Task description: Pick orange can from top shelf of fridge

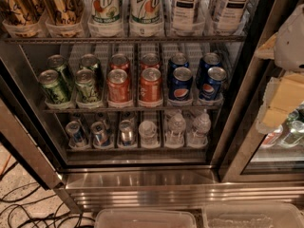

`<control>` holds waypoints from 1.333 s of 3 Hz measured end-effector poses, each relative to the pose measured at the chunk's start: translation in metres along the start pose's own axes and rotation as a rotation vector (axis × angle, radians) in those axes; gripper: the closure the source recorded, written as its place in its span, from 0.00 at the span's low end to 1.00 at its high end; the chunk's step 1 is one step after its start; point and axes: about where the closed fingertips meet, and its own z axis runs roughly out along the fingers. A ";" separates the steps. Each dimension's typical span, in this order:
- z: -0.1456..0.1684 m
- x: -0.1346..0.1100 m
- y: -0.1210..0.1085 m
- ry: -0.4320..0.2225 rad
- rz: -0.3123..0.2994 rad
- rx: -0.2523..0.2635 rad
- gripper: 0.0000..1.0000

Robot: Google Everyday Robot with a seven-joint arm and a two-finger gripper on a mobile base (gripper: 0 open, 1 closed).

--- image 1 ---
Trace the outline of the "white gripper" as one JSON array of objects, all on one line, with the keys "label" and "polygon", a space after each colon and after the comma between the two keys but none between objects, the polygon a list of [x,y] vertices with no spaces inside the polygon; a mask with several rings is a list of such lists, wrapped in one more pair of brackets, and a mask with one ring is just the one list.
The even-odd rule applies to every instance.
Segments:
[{"label": "white gripper", "polygon": [[[262,60],[274,60],[278,67],[304,72],[304,4],[293,13],[262,46],[255,51]],[[304,102],[304,74],[287,72],[272,77],[266,85],[256,117],[256,130],[261,134],[275,131]]]}]

